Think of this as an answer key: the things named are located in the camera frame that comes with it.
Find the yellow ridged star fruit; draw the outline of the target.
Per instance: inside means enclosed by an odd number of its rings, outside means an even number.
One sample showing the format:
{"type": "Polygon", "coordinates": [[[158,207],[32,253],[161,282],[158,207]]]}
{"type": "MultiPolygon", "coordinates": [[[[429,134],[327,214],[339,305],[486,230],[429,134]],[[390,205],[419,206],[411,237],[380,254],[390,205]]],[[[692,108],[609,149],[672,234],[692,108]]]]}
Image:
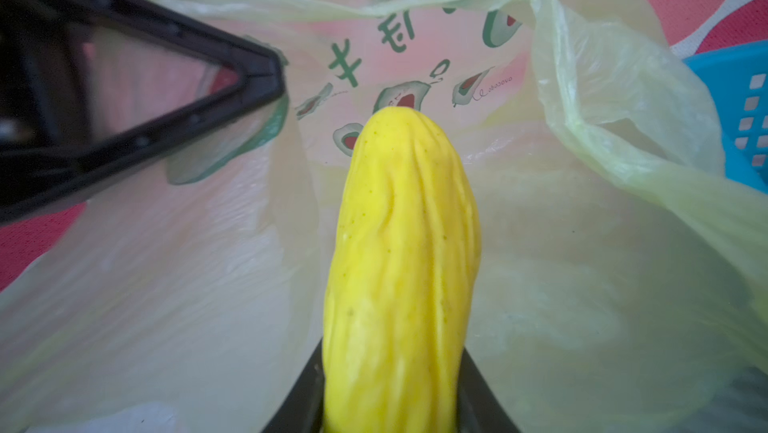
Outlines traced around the yellow ridged star fruit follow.
{"type": "Polygon", "coordinates": [[[328,432],[453,432],[482,254],[476,201],[444,131],[407,107],[364,126],[326,288],[328,432]]]}

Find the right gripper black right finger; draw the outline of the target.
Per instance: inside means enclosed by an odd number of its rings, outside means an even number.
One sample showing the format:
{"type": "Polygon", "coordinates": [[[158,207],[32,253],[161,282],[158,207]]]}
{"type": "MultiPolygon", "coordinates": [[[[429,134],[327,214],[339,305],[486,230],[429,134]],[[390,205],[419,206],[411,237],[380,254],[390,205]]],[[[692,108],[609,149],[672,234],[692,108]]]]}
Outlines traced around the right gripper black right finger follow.
{"type": "Polygon", "coordinates": [[[505,412],[469,351],[462,352],[458,392],[457,428],[460,433],[520,433],[505,412]]]}

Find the yellow translucent plastic bag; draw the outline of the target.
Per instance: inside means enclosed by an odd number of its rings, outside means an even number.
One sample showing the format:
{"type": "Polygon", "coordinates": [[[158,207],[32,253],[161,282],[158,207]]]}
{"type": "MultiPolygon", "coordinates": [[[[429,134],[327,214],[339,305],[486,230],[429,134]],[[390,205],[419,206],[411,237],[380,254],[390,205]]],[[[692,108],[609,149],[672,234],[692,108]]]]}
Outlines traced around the yellow translucent plastic bag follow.
{"type": "Polygon", "coordinates": [[[255,432],[322,334],[380,109],[461,158],[468,348],[526,432],[763,432],[767,197],[646,0],[149,0],[275,48],[287,92],[88,202],[1,295],[1,428],[153,405],[255,432]]]}

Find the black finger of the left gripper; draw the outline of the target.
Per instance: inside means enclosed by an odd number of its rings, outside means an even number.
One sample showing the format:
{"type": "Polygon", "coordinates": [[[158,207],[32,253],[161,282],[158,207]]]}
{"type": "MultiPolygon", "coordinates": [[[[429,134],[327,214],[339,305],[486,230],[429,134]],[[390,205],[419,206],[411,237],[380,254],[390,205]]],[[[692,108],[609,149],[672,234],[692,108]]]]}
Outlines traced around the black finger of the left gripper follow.
{"type": "Polygon", "coordinates": [[[275,51],[147,0],[1,0],[1,221],[83,201],[285,91],[275,51]]]}

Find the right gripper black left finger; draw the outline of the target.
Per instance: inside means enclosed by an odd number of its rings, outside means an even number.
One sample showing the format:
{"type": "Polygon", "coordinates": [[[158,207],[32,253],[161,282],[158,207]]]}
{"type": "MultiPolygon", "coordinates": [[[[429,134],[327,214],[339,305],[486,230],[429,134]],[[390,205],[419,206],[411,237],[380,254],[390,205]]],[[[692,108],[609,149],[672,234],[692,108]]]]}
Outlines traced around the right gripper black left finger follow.
{"type": "Polygon", "coordinates": [[[323,429],[324,387],[322,342],[319,341],[262,433],[320,433],[323,429]]]}

